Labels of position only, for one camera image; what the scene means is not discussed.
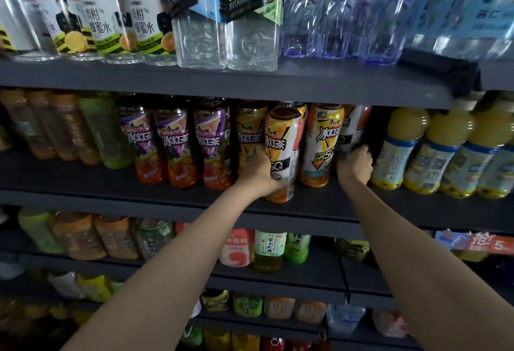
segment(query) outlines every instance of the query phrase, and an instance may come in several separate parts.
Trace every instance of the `human arm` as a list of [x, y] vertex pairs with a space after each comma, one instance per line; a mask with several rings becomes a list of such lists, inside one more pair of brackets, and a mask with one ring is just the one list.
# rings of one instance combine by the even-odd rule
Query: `human arm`
[[259, 146], [236, 183], [138, 270], [62, 351], [175, 349], [235, 222], [254, 200], [284, 185], [270, 177]]
[[366, 186], [371, 162], [366, 146], [338, 161], [339, 183], [409, 331], [427, 351], [512, 349], [514, 308]]

